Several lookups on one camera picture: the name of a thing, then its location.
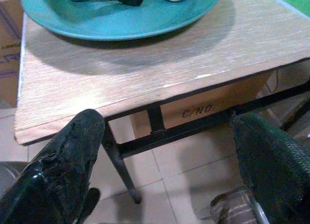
teal plate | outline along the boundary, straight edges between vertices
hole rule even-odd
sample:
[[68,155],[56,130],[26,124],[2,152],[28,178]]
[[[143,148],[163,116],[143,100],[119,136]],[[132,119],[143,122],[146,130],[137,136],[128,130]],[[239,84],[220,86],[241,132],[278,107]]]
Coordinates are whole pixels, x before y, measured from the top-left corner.
[[218,0],[118,1],[22,0],[26,14],[52,32],[87,40],[129,40],[184,27],[208,13]]

tile floor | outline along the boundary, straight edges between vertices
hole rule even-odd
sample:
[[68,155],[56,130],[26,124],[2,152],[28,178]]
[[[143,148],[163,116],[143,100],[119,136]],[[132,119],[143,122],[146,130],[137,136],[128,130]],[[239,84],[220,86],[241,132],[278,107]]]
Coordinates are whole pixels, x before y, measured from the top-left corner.
[[[14,110],[0,110],[0,160],[30,161],[48,141],[18,145]],[[134,138],[129,118],[112,124],[118,142]],[[242,186],[233,134],[228,126],[205,131],[125,159],[142,196],[136,205],[101,147],[91,187],[101,200],[86,224],[212,224],[200,220],[210,201]]]

cardboard box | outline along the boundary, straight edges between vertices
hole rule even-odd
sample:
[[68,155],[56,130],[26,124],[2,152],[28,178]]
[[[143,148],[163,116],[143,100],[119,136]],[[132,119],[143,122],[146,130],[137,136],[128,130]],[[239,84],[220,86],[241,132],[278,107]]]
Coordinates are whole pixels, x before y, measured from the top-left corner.
[[[165,128],[184,124],[253,100],[270,75],[271,73],[265,73],[161,105]],[[147,111],[131,115],[131,122],[136,138],[150,134],[151,126]]]
[[16,106],[22,19],[20,0],[0,0],[0,109]]

table top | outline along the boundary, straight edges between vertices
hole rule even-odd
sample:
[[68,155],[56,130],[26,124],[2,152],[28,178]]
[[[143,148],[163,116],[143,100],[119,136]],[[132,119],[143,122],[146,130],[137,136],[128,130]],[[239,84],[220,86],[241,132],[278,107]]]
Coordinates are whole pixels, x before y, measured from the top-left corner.
[[20,144],[87,108],[111,116],[310,57],[310,21],[275,0],[220,0],[188,27],[123,42],[70,39],[24,21]]

